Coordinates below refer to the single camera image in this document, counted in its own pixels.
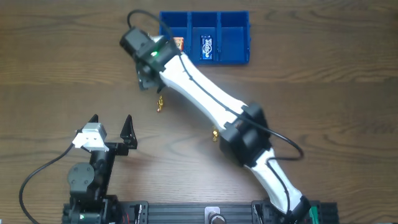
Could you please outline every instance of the blue tray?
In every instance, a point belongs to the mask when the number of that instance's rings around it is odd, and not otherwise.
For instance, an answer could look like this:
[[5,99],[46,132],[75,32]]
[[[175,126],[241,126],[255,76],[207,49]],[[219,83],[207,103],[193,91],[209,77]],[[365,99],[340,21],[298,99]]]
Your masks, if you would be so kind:
[[[160,19],[175,37],[184,38],[183,51],[194,64],[244,64],[250,59],[250,22],[248,11],[160,12]],[[160,35],[166,32],[162,27]],[[201,59],[201,36],[210,35],[212,60]]]

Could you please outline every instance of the wooden surface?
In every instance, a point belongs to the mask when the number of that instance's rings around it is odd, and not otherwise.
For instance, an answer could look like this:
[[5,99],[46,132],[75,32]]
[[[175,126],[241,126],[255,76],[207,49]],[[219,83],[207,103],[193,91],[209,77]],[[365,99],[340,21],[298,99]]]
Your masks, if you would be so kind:
[[[200,67],[270,127],[305,149],[281,162],[312,200],[338,202],[342,223],[398,221],[398,2],[396,0],[2,0],[0,1],[0,219],[28,223],[22,181],[61,154],[95,113],[118,134],[133,117],[139,149],[116,159],[110,194],[149,202],[249,202],[267,194],[248,170],[224,158],[211,123],[184,97],[138,89],[119,47],[134,8],[248,10],[248,66]],[[145,17],[134,23],[156,34]],[[272,138],[278,155],[295,152]],[[35,176],[24,201],[41,223],[60,223],[73,150]]]

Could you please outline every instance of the cable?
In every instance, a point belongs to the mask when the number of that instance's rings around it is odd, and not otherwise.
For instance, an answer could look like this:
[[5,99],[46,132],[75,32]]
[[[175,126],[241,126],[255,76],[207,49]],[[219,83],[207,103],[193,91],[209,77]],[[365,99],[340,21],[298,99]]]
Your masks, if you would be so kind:
[[25,181],[22,183],[21,185],[21,189],[19,190],[19,205],[21,206],[22,211],[25,213],[26,217],[34,224],[40,224],[38,221],[36,221],[32,215],[29,214],[29,212],[26,210],[25,205],[24,205],[24,200],[22,199],[22,195],[24,193],[24,188],[26,186],[26,184],[28,183],[28,181],[34,176],[36,175],[38,172],[42,171],[43,169],[45,169],[46,167],[48,167],[49,165],[53,164],[54,162],[57,162],[58,160],[60,160],[62,157],[64,157],[73,147],[73,143],[70,144],[70,146],[67,148],[67,150],[65,150],[65,152],[63,152],[61,155],[59,155],[57,158],[51,160],[50,162],[42,165],[41,167],[39,167],[37,170],[33,171],[33,173],[29,174],[29,176],[26,177]]
[[[147,11],[142,10],[142,9],[133,10],[133,11],[131,11],[131,12],[127,15],[127,24],[128,24],[128,26],[129,26],[129,28],[131,28],[130,18],[131,18],[131,16],[132,16],[133,14],[135,14],[135,13],[141,13],[141,14],[145,14],[145,15],[151,17],[153,20],[157,21],[157,22],[162,26],[163,29],[165,29],[166,33],[170,36],[170,39],[173,39],[173,38],[174,38],[173,32],[171,31],[170,27],[169,27],[168,25],[166,25],[166,23],[164,23],[163,21],[161,21],[157,16],[153,15],[152,13],[147,12]],[[242,116],[241,114],[238,114],[237,112],[231,110],[231,109],[228,108],[226,105],[224,105],[222,102],[220,102],[219,100],[217,100],[212,94],[210,94],[207,90],[205,90],[205,89],[204,89],[204,88],[203,88],[203,87],[202,87],[202,86],[189,74],[189,72],[188,72],[187,68],[185,67],[185,64],[184,64],[184,62],[183,62],[183,60],[182,60],[182,58],[181,58],[181,51],[178,49],[178,47],[177,47],[177,45],[175,44],[175,42],[174,42],[174,41],[172,41],[172,42],[174,43],[173,45],[175,46],[175,51],[176,51],[176,53],[177,53],[177,55],[178,55],[178,57],[179,57],[179,59],[180,59],[180,61],[181,61],[182,67],[183,67],[183,69],[184,69],[184,72],[188,75],[189,79],[190,79],[191,81],[193,81],[194,84],[196,84],[196,86],[198,86],[202,91],[204,91],[212,100],[214,100],[214,101],[217,102],[219,105],[221,105],[226,111],[229,111],[229,112],[231,112],[232,114],[234,114],[238,119],[240,119],[240,120],[242,120],[242,121],[244,121],[244,122],[247,122],[247,123],[249,123],[250,125],[252,125],[252,126],[254,126],[254,127],[256,127],[256,128],[258,128],[258,129],[260,129],[260,130],[263,130],[263,131],[265,131],[265,132],[267,132],[267,133],[269,133],[269,134],[271,134],[271,135],[274,135],[274,136],[276,136],[276,137],[282,139],[283,141],[289,143],[291,146],[293,146],[294,148],[296,148],[296,150],[298,150],[298,153],[300,154],[298,157],[270,157],[270,158],[268,158],[268,159],[266,160],[267,167],[272,171],[272,173],[274,173],[274,175],[275,175],[276,178],[279,180],[279,182],[282,184],[282,186],[283,186],[283,188],[284,188],[284,190],[285,190],[286,197],[287,197],[287,213],[288,213],[289,210],[290,210],[290,197],[289,197],[289,192],[288,192],[288,190],[287,190],[286,185],[285,185],[284,182],[282,181],[282,179],[279,177],[279,175],[278,175],[277,172],[274,170],[274,168],[272,168],[272,166],[270,165],[269,161],[270,161],[270,160],[275,160],[275,161],[299,161],[299,160],[301,160],[301,159],[304,158],[303,149],[302,149],[298,144],[296,144],[295,142],[293,142],[292,140],[290,140],[289,138],[287,138],[287,137],[285,137],[285,136],[283,136],[283,135],[281,135],[281,134],[279,134],[279,133],[277,133],[277,132],[275,132],[275,131],[273,131],[273,130],[271,130],[271,129],[269,129],[269,128],[266,128],[266,127],[264,127],[264,126],[261,125],[261,124],[258,124],[258,123],[256,123],[256,122],[250,120],[250,119],[245,118],[245,117]]]

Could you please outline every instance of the white robotic arm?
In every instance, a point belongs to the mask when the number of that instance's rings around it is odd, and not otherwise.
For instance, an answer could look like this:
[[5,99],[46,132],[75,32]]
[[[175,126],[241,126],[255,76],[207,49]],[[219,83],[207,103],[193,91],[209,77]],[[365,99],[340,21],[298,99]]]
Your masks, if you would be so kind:
[[143,83],[155,83],[160,88],[164,85],[173,88],[187,97],[219,129],[221,150],[253,172],[271,203],[285,214],[286,223],[295,223],[304,217],[310,209],[309,201],[290,183],[277,161],[270,159],[275,155],[269,133],[250,125],[255,122],[266,126],[259,105],[248,106],[218,88],[184,53],[176,51],[174,41],[151,37],[133,27],[122,37],[120,44],[136,62],[141,88],[145,88]]

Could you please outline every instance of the blue plastic container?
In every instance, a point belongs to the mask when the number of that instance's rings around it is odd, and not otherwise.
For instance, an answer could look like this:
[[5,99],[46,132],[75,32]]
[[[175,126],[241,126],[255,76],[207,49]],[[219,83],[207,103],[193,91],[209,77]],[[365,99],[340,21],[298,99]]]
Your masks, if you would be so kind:
[[[183,51],[194,64],[244,64],[250,59],[250,21],[248,11],[160,12],[160,19],[175,37],[184,38]],[[162,27],[160,35],[166,32]],[[210,35],[212,59],[201,59],[201,36]]]

